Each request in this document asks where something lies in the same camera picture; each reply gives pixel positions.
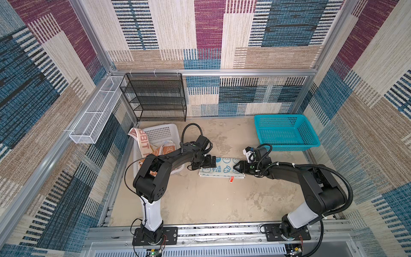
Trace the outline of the blue bunny towel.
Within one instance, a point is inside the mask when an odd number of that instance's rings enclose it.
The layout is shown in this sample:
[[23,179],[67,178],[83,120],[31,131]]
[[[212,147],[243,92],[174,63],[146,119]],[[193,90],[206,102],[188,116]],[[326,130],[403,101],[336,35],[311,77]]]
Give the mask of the blue bunny towel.
[[244,179],[245,174],[234,170],[234,166],[240,162],[238,158],[216,158],[215,168],[201,168],[199,171],[200,177],[209,178],[228,178],[232,183],[234,179]]

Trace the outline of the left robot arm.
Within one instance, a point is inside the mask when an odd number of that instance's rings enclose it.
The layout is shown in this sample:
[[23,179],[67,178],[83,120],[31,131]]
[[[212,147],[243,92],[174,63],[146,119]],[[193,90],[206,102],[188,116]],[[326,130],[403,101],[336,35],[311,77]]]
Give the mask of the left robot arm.
[[143,209],[141,232],[146,239],[157,243],[163,237],[164,222],[161,217],[161,198],[164,196],[171,171],[190,163],[193,170],[216,167],[216,157],[209,155],[213,145],[208,148],[188,143],[165,155],[148,155],[133,181],[136,195]]

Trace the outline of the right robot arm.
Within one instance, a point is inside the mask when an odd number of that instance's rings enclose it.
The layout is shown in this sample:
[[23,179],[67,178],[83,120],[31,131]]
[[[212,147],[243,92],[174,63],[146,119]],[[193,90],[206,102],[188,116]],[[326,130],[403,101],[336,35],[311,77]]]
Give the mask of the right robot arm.
[[240,161],[234,170],[300,185],[305,202],[284,215],[279,226],[286,241],[299,236],[309,224],[348,209],[353,201],[353,190],[347,179],[324,165],[275,162],[259,168],[257,164]]

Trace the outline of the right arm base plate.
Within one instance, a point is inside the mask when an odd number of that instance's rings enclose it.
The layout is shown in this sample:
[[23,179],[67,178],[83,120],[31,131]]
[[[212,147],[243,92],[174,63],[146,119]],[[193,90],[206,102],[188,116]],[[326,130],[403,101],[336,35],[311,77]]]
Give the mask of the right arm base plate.
[[311,235],[307,227],[295,229],[285,223],[268,223],[259,227],[268,242],[309,241]]

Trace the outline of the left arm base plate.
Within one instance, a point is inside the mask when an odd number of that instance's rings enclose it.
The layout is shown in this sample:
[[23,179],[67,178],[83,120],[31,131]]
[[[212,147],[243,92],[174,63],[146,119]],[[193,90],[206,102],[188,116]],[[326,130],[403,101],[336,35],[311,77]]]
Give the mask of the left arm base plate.
[[136,228],[134,231],[133,246],[160,246],[164,241],[166,246],[176,245],[178,237],[178,227],[159,227],[156,231],[147,228]]

